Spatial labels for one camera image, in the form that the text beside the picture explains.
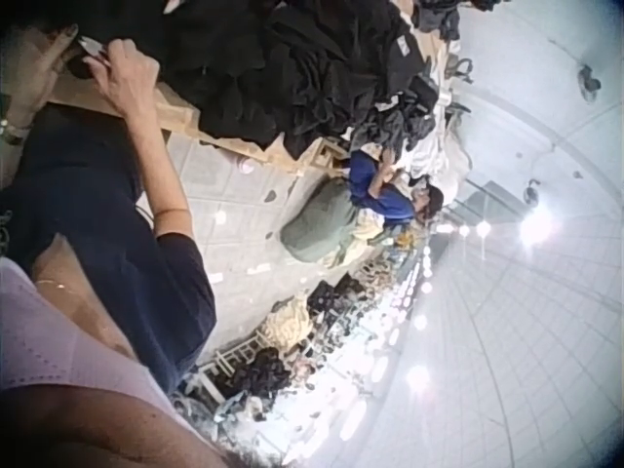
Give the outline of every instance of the woman's hand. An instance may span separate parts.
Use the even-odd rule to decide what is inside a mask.
[[[108,45],[108,61],[110,66],[97,58],[84,58],[99,91],[115,110],[129,123],[154,114],[158,62],[137,50],[133,41],[121,39]]]
[[[52,95],[59,73],[69,58],[69,47],[78,34],[73,25],[54,40],[35,28],[27,29],[19,39],[15,69],[19,83],[11,98],[7,120],[19,128],[30,125]]]

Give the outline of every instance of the security camera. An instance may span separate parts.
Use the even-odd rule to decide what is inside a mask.
[[[528,182],[528,186],[526,187],[525,193],[523,194],[525,203],[531,208],[535,208],[537,205],[539,205],[539,192],[536,188],[533,187],[533,185],[541,185],[541,182],[532,178]]]

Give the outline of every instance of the woman's arm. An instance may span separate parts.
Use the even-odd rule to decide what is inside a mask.
[[[17,87],[5,116],[8,133],[0,137],[0,190],[9,186],[16,176],[23,141],[34,116],[48,102],[77,33],[78,27],[71,26],[50,40],[41,31],[30,28],[9,38],[8,42],[17,43],[17,63],[4,66],[9,67]],[[18,129],[19,135],[11,135],[14,129]]]
[[[158,122],[154,90],[159,65],[130,40],[108,46],[110,66],[85,58],[100,92],[128,125],[135,146],[156,237],[168,233],[193,237],[191,213]]]
[[[394,163],[394,157],[392,152],[388,149],[384,149],[381,153],[381,164],[379,164],[379,170],[374,175],[369,185],[369,195],[377,200],[381,196],[381,189],[385,183],[385,178],[392,173],[392,164]]]
[[[28,112],[23,112],[10,106],[6,116],[9,126],[21,129],[20,138],[17,142],[12,142],[11,135],[0,136],[0,190],[8,187],[18,172],[20,166],[21,153],[23,151],[24,139],[27,129],[32,124],[32,117]]]
[[[176,232],[193,238],[186,195],[163,140],[156,110],[128,119],[156,237]]]

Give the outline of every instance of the man's arm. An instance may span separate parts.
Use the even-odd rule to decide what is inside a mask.
[[[110,66],[85,58],[100,92],[128,125],[136,149],[156,237],[168,233],[193,237],[192,218],[182,184],[172,164],[156,112],[154,95],[159,65],[130,40],[108,46]]]

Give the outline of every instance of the hair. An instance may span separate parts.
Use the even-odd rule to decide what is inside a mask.
[[[435,185],[427,183],[427,189],[429,190],[429,204],[425,209],[425,219],[433,219],[442,209],[442,205],[445,202],[445,195]]]

